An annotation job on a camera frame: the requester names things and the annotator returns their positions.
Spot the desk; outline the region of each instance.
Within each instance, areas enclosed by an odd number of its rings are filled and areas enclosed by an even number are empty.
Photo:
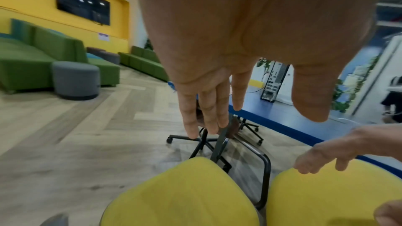
[[[323,123],[316,123],[303,117],[295,107],[275,102],[271,103],[260,99],[260,92],[256,87],[249,87],[246,93],[243,109],[235,111],[233,109],[232,98],[229,100],[229,113],[238,115],[249,121],[265,126],[269,129],[287,135],[295,140],[313,146],[317,143],[341,137],[348,134],[353,128],[360,124],[351,121],[339,121],[329,119]],[[221,148],[225,141],[226,130],[222,130],[212,153],[211,160],[217,161]],[[402,170],[394,168],[383,162],[379,162],[374,157],[358,156],[366,162],[370,162],[402,178]]]

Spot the wooden floor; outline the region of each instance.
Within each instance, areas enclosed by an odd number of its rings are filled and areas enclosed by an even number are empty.
[[[309,148],[264,127],[259,133],[271,176]],[[169,134],[185,135],[177,95],[130,68],[121,67],[120,85],[89,101],[0,91],[0,225],[38,226],[60,212],[71,226],[98,225],[121,192],[188,159],[196,143],[169,145]],[[205,148],[200,156],[210,154]],[[223,155],[234,167],[229,175],[258,198],[262,161],[234,141]]]

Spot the green sofa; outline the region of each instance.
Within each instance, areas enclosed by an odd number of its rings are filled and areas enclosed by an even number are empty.
[[[54,61],[96,65],[101,71],[101,85],[119,84],[119,66],[88,59],[80,40],[16,19],[11,21],[11,36],[0,37],[0,83],[6,90],[53,87]]]
[[[169,80],[155,52],[133,46],[131,48],[131,54],[119,52],[119,55],[121,64],[154,76],[160,80]]]

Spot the wall-mounted screen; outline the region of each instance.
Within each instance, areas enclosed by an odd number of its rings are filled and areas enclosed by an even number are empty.
[[[110,3],[106,0],[56,0],[57,9],[110,25]]]

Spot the gray pouf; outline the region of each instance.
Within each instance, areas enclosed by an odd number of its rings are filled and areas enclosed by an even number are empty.
[[[59,61],[52,63],[54,90],[68,100],[89,100],[99,95],[99,67],[92,64]]]
[[[98,55],[99,52],[105,51],[104,49],[100,49],[100,48],[95,48],[95,47],[87,47],[87,52],[94,54],[94,55]]]
[[[120,55],[116,53],[111,53],[107,51],[98,52],[98,57],[103,58],[113,64],[120,64]]]

